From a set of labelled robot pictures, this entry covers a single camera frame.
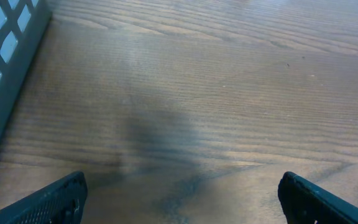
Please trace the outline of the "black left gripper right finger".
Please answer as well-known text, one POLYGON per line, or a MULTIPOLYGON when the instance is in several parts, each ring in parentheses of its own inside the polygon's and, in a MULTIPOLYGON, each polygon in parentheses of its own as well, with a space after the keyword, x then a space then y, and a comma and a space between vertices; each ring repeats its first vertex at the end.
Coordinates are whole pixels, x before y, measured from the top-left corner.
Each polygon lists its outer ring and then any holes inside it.
POLYGON ((284 173, 278 199, 288 223, 358 224, 358 208, 293 173, 284 173))

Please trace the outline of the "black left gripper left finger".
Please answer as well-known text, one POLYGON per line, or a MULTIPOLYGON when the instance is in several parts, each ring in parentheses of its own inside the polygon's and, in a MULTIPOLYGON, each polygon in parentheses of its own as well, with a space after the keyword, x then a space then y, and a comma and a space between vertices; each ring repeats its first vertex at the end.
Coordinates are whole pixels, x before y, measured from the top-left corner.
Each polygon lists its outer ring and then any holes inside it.
POLYGON ((84 173, 73 172, 0 210, 0 224, 79 224, 88 188, 84 173))

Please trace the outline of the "dark grey plastic basket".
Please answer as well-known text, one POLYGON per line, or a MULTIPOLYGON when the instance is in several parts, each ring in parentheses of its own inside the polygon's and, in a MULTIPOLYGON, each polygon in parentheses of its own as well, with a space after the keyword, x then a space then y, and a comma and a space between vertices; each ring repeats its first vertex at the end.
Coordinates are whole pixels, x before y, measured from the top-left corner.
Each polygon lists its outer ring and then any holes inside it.
POLYGON ((0 138, 51 16, 46 0, 0 0, 0 138))

